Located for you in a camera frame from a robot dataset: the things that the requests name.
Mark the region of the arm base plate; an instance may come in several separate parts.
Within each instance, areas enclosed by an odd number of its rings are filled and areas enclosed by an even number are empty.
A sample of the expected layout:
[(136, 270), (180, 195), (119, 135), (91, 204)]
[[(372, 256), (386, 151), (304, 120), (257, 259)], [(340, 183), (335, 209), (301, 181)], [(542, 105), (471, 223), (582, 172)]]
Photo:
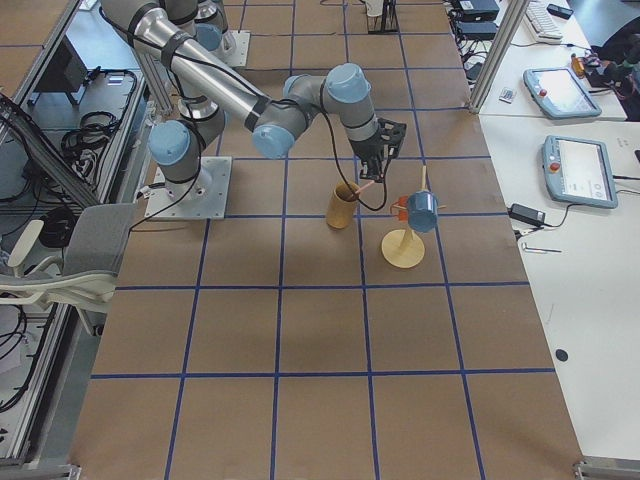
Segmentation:
[(145, 217), (153, 221), (223, 219), (231, 170), (231, 157), (205, 156), (195, 181), (175, 184), (167, 182), (157, 167), (154, 182), (162, 186), (150, 191)]
[(222, 36), (219, 57), (232, 68), (245, 68), (250, 44), (248, 30), (228, 30)]

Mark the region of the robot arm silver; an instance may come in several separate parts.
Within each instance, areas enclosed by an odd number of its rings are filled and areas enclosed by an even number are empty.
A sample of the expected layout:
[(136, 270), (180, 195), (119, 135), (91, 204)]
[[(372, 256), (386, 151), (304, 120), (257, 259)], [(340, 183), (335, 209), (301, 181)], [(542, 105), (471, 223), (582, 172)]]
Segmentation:
[(206, 97), (244, 123), (267, 158), (287, 156), (317, 115), (339, 117), (360, 178), (384, 183), (403, 144), (406, 126), (377, 116), (371, 85), (359, 65), (338, 65), (324, 76), (288, 78), (273, 100), (237, 74), (215, 50), (224, 35), (207, 16), (221, 16), (219, 1), (105, 1), (105, 20), (137, 52), (158, 59), (196, 97)]
[(222, 1), (165, 0), (159, 1), (159, 6), (173, 24), (193, 34), (208, 51), (220, 57), (235, 52), (236, 41)]

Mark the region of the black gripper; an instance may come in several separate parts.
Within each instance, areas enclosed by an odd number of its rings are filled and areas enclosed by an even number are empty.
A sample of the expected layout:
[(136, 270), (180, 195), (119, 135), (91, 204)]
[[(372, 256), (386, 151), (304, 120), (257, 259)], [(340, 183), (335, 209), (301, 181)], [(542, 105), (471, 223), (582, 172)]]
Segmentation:
[(406, 130), (405, 123), (377, 118), (372, 135), (364, 140), (349, 140), (361, 163), (360, 179), (385, 180), (389, 163), (399, 155)]

